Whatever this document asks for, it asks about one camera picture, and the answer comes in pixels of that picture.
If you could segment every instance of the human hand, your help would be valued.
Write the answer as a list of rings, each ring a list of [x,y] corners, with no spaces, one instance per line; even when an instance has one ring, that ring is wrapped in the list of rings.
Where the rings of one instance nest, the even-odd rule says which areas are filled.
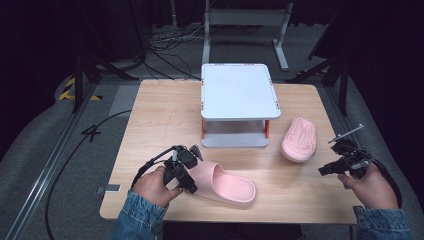
[[[174,188],[169,190],[165,187],[163,185],[164,174],[165,167],[157,167],[155,171],[139,178],[134,184],[132,191],[157,206],[166,208],[172,199],[180,195],[182,189]]]
[[[359,201],[367,208],[399,208],[395,192],[373,163],[368,166],[365,176],[361,179],[353,179],[344,174],[339,174],[338,178],[353,190]]]

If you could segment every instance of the table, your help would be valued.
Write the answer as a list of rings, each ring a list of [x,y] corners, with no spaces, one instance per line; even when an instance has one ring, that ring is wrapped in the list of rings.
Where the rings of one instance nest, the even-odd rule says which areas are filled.
[[[202,155],[221,163],[229,173],[253,181],[257,198],[249,208],[236,207],[188,192],[171,202],[165,220],[206,222],[355,224],[352,206],[361,205],[335,175],[321,176],[318,168],[338,159],[327,143],[335,134],[311,85],[274,84],[282,115],[271,120],[266,148],[204,148]],[[144,80],[134,103],[100,214],[117,218],[139,167],[172,145],[201,142],[200,81]],[[294,117],[317,127],[317,151],[306,163],[291,162],[281,154],[281,142]]]

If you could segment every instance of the denim sleeve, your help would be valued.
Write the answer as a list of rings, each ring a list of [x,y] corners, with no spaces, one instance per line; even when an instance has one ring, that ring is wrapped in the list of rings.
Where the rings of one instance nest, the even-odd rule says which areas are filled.
[[[408,220],[402,209],[353,207],[358,231],[356,239],[412,239]]]
[[[128,190],[127,200],[109,239],[154,239],[167,208],[161,208]]]

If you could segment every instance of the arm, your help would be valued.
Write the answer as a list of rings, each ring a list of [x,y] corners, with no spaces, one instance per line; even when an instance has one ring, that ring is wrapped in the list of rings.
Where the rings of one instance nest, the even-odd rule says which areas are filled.
[[[377,166],[370,164],[359,180],[343,174],[338,178],[365,206],[354,207],[357,239],[412,239],[406,215],[398,208],[396,195]]]
[[[164,172],[164,167],[158,167],[141,177],[128,191],[109,239],[154,239],[161,231],[169,202],[181,193],[178,188],[168,190],[163,185]]]

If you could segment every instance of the black cable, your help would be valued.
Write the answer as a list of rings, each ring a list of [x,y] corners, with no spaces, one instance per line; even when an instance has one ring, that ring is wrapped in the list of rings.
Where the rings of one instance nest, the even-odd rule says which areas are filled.
[[[164,62],[166,62],[168,65],[170,65],[171,67],[173,67],[174,69],[176,69],[177,71],[179,71],[179,72],[181,72],[181,73],[184,73],[184,74],[186,74],[186,75],[188,75],[189,77],[193,77],[193,78],[195,78],[195,79],[198,79],[198,80],[200,80],[200,78],[198,78],[198,77],[196,77],[196,76],[193,76],[193,75],[191,75],[191,69],[190,69],[190,73],[187,73],[187,72],[185,72],[185,71],[183,71],[183,70],[181,70],[181,69],[179,69],[179,68],[177,68],[176,66],[174,66],[172,63],[170,63],[170,62],[168,62],[166,59],[164,59],[162,56],[160,56],[158,53],[156,53],[155,51],[150,51],[151,53],[153,53],[154,55],[156,55],[157,57],[159,57],[160,59],[162,59],[162,61],[164,61]]]
[[[166,149],[165,151],[163,151],[162,153],[160,153],[156,157],[147,161],[143,166],[141,166],[141,168],[138,169],[137,174],[135,175],[135,177],[134,177],[134,179],[131,183],[131,188],[134,187],[134,184],[138,181],[139,178],[141,178],[141,176],[143,176],[143,174],[147,171],[147,169],[149,169],[151,166],[153,166],[155,164],[158,164],[159,162],[164,162],[164,161],[159,161],[159,162],[155,163],[156,160],[158,160],[160,157],[169,153],[172,150],[174,150],[174,147],[170,147],[170,148]]]
[[[188,69],[189,73],[186,73],[186,74],[188,75],[188,77],[186,77],[186,78],[185,78],[185,80],[186,80],[186,79],[188,79],[189,77],[197,78],[196,76],[193,76],[193,75],[191,74],[191,68],[190,68],[190,66],[189,66],[186,62],[184,62],[184,60],[183,60],[182,58],[180,58],[180,56],[175,55],[175,54],[167,54],[167,53],[161,53],[161,54],[162,54],[162,55],[167,55],[167,56],[176,57],[176,58],[180,59],[180,61],[181,61],[184,65],[186,65],[186,67],[187,67],[187,69]]]
[[[62,168],[60,169],[58,175],[56,176],[55,180],[53,181],[53,184],[49,190],[49,194],[47,196],[47,201],[46,201],[46,207],[44,209],[44,222],[46,224],[46,230],[47,230],[47,234],[49,235],[49,238],[51,240],[54,240],[53,237],[53,233],[50,229],[50,223],[49,223],[49,206],[50,206],[50,200],[51,200],[51,196],[53,194],[53,190],[57,184],[57,182],[59,181],[60,176],[62,175],[63,171],[65,170],[66,166],[68,165],[69,161],[71,160],[72,156],[74,156],[75,152],[78,150],[78,148],[81,146],[81,144],[89,137],[92,136],[93,134],[96,133],[97,128],[100,127],[103,123],[107,122],[109,119],[116,117],[118,115],[127,113],[127,112],[131,112],[131,110],[127,110],[127,111],[123,111],[123,112],[119,112],[116,113],[108,118],[106,118],[105,120],[101,121],[99,124],[97,125],[93,125],[92,127],[88,128],[89,129],[89,133],[85,135],[85,137],[78,143],[78,145],[75,147],[75,149],[72,151],[72,153],[69,155],[69,157],[66,159],[65,163],[63,164]]]
[[[159,73],[159,74],[161,74],[161,75],[163,75],[163,76],[166,76],[166,77],[167,77],[167,78],[169,78],[169,79],[175,80],[174,78],[172,78],[172,77],[170,77],[170,76],[166,75],[165,73],[159,72],[158,70],[156,70],[156,69],[154,69],[154,68],[150,67],[147,63],[144,63],[144,65],[147,67],[147,70],[149,71],[149,73],[150,73],[150,70],[153,70],[153,71],[155,71],[155,72],[157,72],[157,73]]]
[[[141,61],[141,59],[135,60],[134,63],[132,63],[131,65],[125,66],[125,67],[121,67],[121,68],[117,68],[123,72],[132,70],[137,68],[138,66],[140,66],[141,64],[143,64],[143,61]],[[103,69],[103,68],[98,68],[96,67],[97,71],[99,71],[100,73],[105,73],[105,74],[113,74],[113,72],[107,70],[107,69]]]
[[[168,37],[165,32],[154,33],[154,35],[152,36],[149,48],[150,49],[153,48],[155,51],[171,50],[182,43],[193,41],[194,39],[196,39],[199,36],[199,34],[202,32],[201,29],[203,29],[203,26],[197,27],[195,29],[190,29],[190,31],[187,32],[187,29],[184,28],[183,32],[179,36],[176,36],[176,33],[178,33],[180,30],[173,31],[173,34],[171,37]],[[166,43],[165,46],[161,46],[161,47],[156,46],[156,44],[161,44],[164,42]]]

